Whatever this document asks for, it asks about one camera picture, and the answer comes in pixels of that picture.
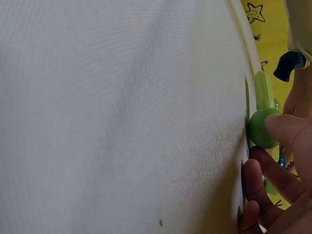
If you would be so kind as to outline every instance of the white mesh fabric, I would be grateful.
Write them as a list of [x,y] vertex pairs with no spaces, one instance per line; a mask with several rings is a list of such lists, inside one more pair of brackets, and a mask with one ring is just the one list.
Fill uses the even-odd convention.
[[285,0],[289,18],[288,48],[299,51],[312,61],[312,0]]
[[245,79],[226,0],[0,1],[0,232],[233,233]]

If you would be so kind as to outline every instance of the child's hand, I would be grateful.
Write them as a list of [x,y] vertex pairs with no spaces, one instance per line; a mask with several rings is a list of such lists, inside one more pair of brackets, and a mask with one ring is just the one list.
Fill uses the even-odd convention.
[[[283,114],[312,117],[312,66],[295,70],[292,90],[284,104]],[[293,160],[292,151],[286,149],[284,157],[288,164]]]
[[[294,151],[300,180],[279,166],[264,150],[252,148],[250,160],[243,166],[243,184],[248,203],[240,219],[240,234],[312,233],[312,118],[290,115],[268,116],[269,134],[288,149]],[[269,199],[262,174],[290,202],[287,210],[275,206]]]

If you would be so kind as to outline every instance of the blue object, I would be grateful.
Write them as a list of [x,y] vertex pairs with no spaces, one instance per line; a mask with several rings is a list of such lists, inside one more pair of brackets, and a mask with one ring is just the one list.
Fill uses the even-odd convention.
[[286,168],[286,162],[285,162],[285,158],[283,156],[283,153],[279,153],[279,161],[277,162],[282,168]]
[[300,52],[289,51],[285,53],[278,62],[274,76],[278,79],[289,82],[290,75],[295,68],[303,68],[306,65],[306,57]]

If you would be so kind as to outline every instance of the small dark spot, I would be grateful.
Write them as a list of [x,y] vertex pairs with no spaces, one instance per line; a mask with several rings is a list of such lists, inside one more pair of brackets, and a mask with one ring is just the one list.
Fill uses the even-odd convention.
[[253,36],[253,38],[254,38],[255,40],[257,40],[257,41],[260,41],[260,39],[261,39],[261,35],[260,35],[260,34],[258,34],[257,36]]

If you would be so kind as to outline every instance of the green toy part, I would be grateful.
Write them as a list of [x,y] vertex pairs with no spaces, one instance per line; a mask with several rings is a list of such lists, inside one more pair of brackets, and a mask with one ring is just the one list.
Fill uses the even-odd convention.
[[256,111],[248,123],[248,135],[250,140],[262,149],[270,149],[279,143],[274,140],[265,127],[265,118],[270,115],[280,115],[281,113],[273,108],[265,108]]
[[271,80],[265,72],[257,72],[253,78],[257,110],[275,108]]
[[278,194],[278,191],[276,190],[276,188],[268,180],[264,181],[264,188],[267,191],[267,193],[270,195]]
[[279,101],[277,99],[274,98],[274,109],[276,109],[279,112],[282,112],[282,108],[281,108],[281,104],[279,103]]

